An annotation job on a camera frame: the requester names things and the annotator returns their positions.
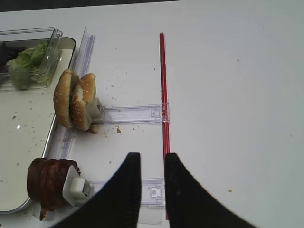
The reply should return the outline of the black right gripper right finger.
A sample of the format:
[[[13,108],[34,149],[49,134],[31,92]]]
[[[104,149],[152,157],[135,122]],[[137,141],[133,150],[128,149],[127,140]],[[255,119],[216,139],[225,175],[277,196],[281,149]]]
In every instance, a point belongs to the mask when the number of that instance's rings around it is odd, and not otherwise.
[[[165,156],[165,201],[171,228],[253,228],[213,198],[178,155]]]

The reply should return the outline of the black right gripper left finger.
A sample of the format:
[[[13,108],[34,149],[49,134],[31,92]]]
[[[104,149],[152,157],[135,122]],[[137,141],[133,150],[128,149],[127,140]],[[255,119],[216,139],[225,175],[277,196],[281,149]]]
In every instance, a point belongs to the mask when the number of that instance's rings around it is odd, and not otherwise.
[[[141,156],[130,152],[111,179],[56,228],[135,228],[141,206]]]

